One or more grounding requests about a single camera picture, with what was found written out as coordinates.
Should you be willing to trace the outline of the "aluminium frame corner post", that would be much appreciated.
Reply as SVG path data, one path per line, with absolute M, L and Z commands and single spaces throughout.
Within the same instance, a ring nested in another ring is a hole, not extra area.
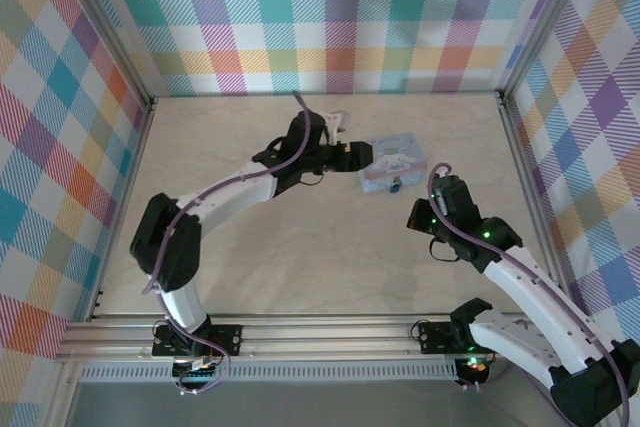
M 501 99 L 512 97 L 524 81 L 567 2 L 568 0 L 536 0 L 497 84 Z
M 141 75 L 121 42 L 102 2 L 100 0 L 79 0 L 79 2 L 119 67 L 127 85 L 132 89 L 134 97 L 146 110 L 149 110 L 153 106 L 154 97 L 145 87 Z

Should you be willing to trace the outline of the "light blue cartoon tin box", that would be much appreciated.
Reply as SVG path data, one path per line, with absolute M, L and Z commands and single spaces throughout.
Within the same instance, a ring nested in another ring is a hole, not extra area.
M 402 187 L 422 181 L 427 162 L 413 133 L 378 137 L 367 140 L 367 143 L 372 146 L 373 163 L 358 172 L 365 193 L 389 191 L 393 178 L 397 176 L 402 179 Z

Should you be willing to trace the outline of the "wide aluminium base rail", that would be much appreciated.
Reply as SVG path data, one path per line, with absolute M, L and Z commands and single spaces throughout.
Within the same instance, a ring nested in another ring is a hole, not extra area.
M 448 322 L 444 315 L 256 315 L 218 316 L 214 325 L 242 326 L 242 342 L 232 361 L 365 361 L 403 358 L 491 357 L 521 353 L 546 365 L 574 371 L 586 359 L 598 359 L 593 337 L 581 329 L 565 328 L 553 340 L 550 330 L 538 330 L 518 315 L 483 314 L 477 331 L 480 349 L 470 353 L 422 354 L 410 336 L 418 320 Z M 64 334 L 59 362 L 172 362 L 177 358 L 152 355 L 154 328 L 166 324 L 160 316 L 107 315 L 73 323 Z

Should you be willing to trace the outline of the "aluminium side rail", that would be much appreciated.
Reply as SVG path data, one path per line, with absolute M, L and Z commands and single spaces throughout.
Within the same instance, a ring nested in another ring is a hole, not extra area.
M 123 196 L 119 203 L 118 210 L 114 218 L 113 228 L 109 234 L 107 249 L 105 255 L 101 260 L 99 268 L 96 273 L 95 282 L 90 291 L 88 297 L 88 303 L 82 318 L 83 322 L 91 322 L 95 318 L 95 310 L 99 306 L 99 298 L 103 293 L 104 278 L 108 271 L 109 264 L 114 256 L 115 249 L 118 244 L 120 232 L 124 219 L 126 217 L 128 205 L 135 185 L 136 177 L 139 171 L 139 167 L 144 155 L 145 147 L 148 141 L 149 133 L 151 130 L 152 122 L 155 116 L 156 107 L 160 98 L 158 96 L 151 97 L 145 105 L 146 110 L 143 116 L 143 122 L 141 124 L 141 132 L 136 144 L 136 150 L 130 163 L 130 169 L 126 176 L 126 183 L 123 189 Z
M 569 286 L 564 277 L 559 257 L 557 255 L 555 245 L 551 236 L 551 232 L 545 222 L 543 205 L 540 200 L 539 192 L 534 181 L 534 177 L 529 164 L 527 162 L 524 142 L 516 127 L 513 109 L 509 99 L 504 92 L 497 90 L 495 92 L 497 109 L 502 121 L 502 125 L 507 137 L 509 148 L 515 163 L 516 171 L 522 186 L 525 203 L 529 211 L 533 229 L 539 244 L 543 262 L 551 278 L 566 294 L 570 293 Z

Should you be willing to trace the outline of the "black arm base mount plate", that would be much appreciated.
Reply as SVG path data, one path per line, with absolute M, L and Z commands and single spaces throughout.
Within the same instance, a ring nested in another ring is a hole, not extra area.
M 422 354 L 462 354 L 478 351 L 479 346 L 466 340 L 450 322 L 418 320 L 410 330 Z
M 241 325 L 204 325 L 192 335 L 222 347 L 231 356 L 237 356 L 240 352 Z M 194 341 L 170 324 L 156 326 L 153 336 L 151 353 L 155 357 L 198 357 L 212 353 L 209 345 Z

